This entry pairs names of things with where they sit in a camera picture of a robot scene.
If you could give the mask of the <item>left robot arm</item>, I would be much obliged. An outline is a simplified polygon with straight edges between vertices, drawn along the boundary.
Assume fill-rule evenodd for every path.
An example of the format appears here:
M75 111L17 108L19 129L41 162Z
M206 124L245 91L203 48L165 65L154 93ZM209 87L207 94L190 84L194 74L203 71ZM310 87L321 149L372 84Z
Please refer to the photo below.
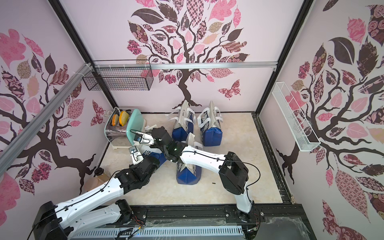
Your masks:
M133 211L120 197L149 183L160 161L147 156L137 165L117 171L109 181L74 199L57 205L43 204L35 218L36 240L70 240L80 233L108 224L126 224Z

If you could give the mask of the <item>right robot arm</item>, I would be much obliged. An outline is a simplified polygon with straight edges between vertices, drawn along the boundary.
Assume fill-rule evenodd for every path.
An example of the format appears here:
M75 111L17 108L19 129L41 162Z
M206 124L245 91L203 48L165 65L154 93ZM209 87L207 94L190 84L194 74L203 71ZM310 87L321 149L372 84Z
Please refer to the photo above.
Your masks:
M248 195L249 169L234 152L225 155L206 152L195 141L194 134L189 133L186 140L177 141L164 127L152 129L151 136L151 146L161 150L167 160L195 165L220 176L224 189L235 197L238 219L244 223L251 221L253 202Z

